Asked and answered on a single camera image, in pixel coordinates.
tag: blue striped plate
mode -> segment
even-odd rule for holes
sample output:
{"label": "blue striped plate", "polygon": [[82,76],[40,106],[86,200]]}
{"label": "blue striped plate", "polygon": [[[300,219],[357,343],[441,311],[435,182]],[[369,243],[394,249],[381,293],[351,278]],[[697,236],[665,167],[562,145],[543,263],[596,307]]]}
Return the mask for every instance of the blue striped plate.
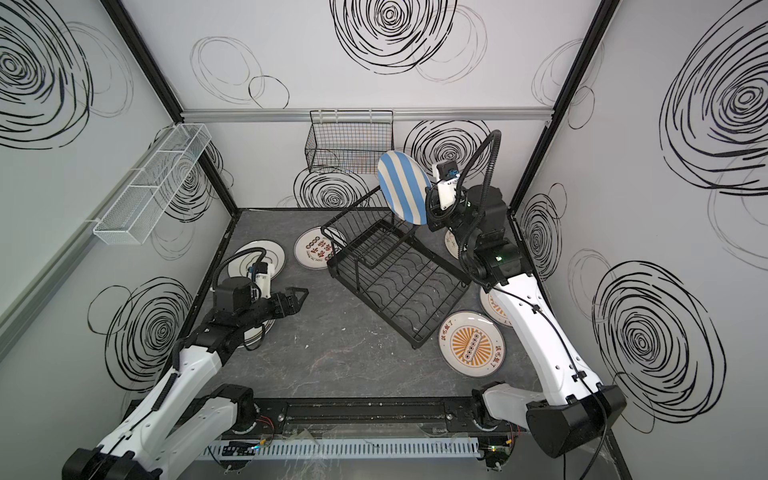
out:
{"label": "blue striped plate", "polygon": [[379,159],[379,185],[389,208],[406,222],[427,223],[425,187],[431,187],[424,170],[408,155],[388,151]]}

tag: ceramic plate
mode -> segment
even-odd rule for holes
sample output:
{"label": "ceramic plate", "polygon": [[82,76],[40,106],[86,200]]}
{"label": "ceramic plate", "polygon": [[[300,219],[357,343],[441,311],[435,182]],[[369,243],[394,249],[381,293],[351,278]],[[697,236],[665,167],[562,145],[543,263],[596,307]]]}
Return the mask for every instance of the ceramic plate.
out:
{"label": "ceramic plate", "polygon": [[[254,247],[261,247],[266,250],[264,261],[272,263],[275,266],[275,273],[271,278],[276,277],[286,264],[286,254],[283,251],[283,248],[272,240],[256,240],[255,242],[243,245],[237,252],[242,252],[246,248]],[[248,267],[253,265],[253,262],[255,262],[257,258],[259,258],[258,253],[249,253],[244,257],[236,258],[232,263],[227,265],[227,272],[229,272],[230,276],[249,276]]]}
{"label": "ceramic plate", "polygon": [[[344,236],[333,228],[329,228],[336,240],[345,241]],[[313,228],[302,234],[293,246],[293,254],[302,266],[312,270],[328,268],[327,261],[333,257],[331,241],[320,232],[320,227]]]}
{"label": "ceramic plate", "polygon": [[440,326],[440,352],[456,371],[471,377],[491,375],[504,362],[504,337],[476,312],[456,312]]}
{"label": "ceramic plate", "polygon": [[480,304],[485,314],[491,317],[491,320],[496,323],[500,323],[503,326],[513,327],[512,321],[507,317],[507,314],[502,309],[502,306],[498,302],[498,295],[504,295],[496,290],[491,290],[490,293],[486,293],[483,289],[480,289]]}
{"label": "ceramic plate", "polygon": [[448,249],[451,257],[458,260],[458,244],[456,243],[456,237],[453,236],[453,232],[450,230],[445,231],[445,248]]}
{"label": "ceramic plate", "polygon": [[419,164],[401,151],[392,150],[381,156],[376,172],[392,212],[414,225],[427,223],[425,189],[432,184]]}

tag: plate with red text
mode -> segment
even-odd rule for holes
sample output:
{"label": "plate with red text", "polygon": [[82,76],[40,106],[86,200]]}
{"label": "plate with red text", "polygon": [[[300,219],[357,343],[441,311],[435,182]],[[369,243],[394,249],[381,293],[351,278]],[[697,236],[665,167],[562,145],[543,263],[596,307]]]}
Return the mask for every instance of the plate with red text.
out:
{"label": "plate with red text", "polygon": [[498,327],[477,312],[456,312],[440,326],[440,353],[459,373],[491,375],[502,366],[506,347]]}
{"label": "plate with red text", "polygon": [[512,321],[498,302],[497,295],[498,293],[496,293],[496,290],[491,290],[489,293],[486,293],[483,289],[480,289],[480,304],[482,305],[482,309],[494,322],[513,328],[514,325],[512,325]]}
{"label": "plate with red text", "polygon": [[[331,234],[336,238],[336,243],[346,241],[344,236],[336,229],[328,228]],[[333,257],[333,245],[331,240],[326,238],[320,227],[313,228],[302,234],[293,246],[293,254],[296,260],[302,266],[312,270],[322,270],[327,268],[328,259]]]}

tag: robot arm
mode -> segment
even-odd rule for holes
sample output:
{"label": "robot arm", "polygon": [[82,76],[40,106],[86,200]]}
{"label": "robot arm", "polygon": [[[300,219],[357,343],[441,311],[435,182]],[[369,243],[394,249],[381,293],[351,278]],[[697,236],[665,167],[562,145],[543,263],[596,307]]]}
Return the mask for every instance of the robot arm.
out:
{"label": "robot arm", "polygon": [[[265,252],[248,249],[237,257],[254,250]],[[250,279],[229,278],[216,288],[213,309],[177,344],[183,342],[183,348],[174,347],[173,367],[99,446],[78,449],[67,460],[63,480],[173,480],[222,433],[230,429],[246,433],[256,425],[253,390],[223,385],[171,433],[200,389],[243,344],[247,330],[301,310],[308,290],[289,288],[270,295],[269,270],[262,258],[252,266]]]}
{"label": "robot arm", "polygon": [[522,425],[554,458],[604,436],[626,400],[618,387],[602,384],[568,341],[528,259],[517,243],[505,238],[507,207],[501,191],[490,185],[501,135],[491,132],[465,165],[469,171],[490,148],[482,185],[464,189],[465,175],[458,176],[455,161],[433,167],[438,183],[426,196],[427,224],[432,231],[449,228],[462,269],[486,293],[498,291],[496,300],[515,324],[541,380],[543,392],[504,383],[480,392],[475,412],[479,424],[490,427],[505,420]]}

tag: wire dish rack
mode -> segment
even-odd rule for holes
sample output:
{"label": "wire dish rack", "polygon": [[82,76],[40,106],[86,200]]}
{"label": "wire dish rack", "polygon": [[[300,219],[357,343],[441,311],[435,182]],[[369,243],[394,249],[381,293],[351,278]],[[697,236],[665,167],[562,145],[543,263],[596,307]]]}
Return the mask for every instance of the wire dish rack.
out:
{"label": "wire dish rack", "polygon": [[322,227],[333,244],[328,270],[416,349],[440,327],[470,279],[417,240],[417,226],[380,204],[386,201],[377,187]]}
{"label": "wire dish rack", "polygon": [[342,169],[376,174],[379,159],[395,150],[392,111],[311,111],[304,155],[311,173]]}
{"label": "wire dish rack", "polygon": [[204,124],[176,125],[98,221],[94,235],[107,245],[144,243],[209,143]]}

